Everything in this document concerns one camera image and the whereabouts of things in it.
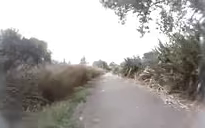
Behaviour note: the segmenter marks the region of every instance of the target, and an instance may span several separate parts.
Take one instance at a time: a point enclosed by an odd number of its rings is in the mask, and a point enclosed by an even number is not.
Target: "sky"
[[[55,60],[120,63],[125,57],[143,55],[157,44],[156,33],[140,38],[137,20],[128,16],[118,23],[112,10],[99,0],[0,0],[0,29],[16,28],[25,37],[48,43]]]

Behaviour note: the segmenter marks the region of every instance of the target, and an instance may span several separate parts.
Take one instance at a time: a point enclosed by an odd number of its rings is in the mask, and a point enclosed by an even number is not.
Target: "ground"
[[[81,128],[188,128],[192,124],[188,111],[166,105],[146,88],[115,76],[98,81],[81,106],[77,114]]]

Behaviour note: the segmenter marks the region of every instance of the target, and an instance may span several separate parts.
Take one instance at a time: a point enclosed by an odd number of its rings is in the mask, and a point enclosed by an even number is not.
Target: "green grass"
[[[45,107],[39,114],[38,128],[75,128],[72,116],[77,105],[86,101],[89,87],[78,87],[65,101]]]

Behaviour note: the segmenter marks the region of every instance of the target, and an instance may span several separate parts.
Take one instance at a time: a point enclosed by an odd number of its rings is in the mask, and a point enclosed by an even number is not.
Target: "distant tree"
[[[85,56],[81,58],[80,64],[83,64],[83,65],[87,64]]]
[[[98,67],[98,68],[102,68],[105,70],[109,70],[109,66],[108,66],[107,62],[103,61],[103,60],[94,61],[93,66]]]
[[[63,64],[67,64],[67,62],[65,61],[65,59],[63,59],[63,62],[62,62]]]

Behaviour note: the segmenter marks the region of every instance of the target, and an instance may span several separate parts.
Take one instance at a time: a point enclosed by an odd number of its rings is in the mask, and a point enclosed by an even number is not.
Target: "gravel path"
[[[79,115],[84,128],[189,128],[188,112],[177,110],[132,82],[104,76]]]

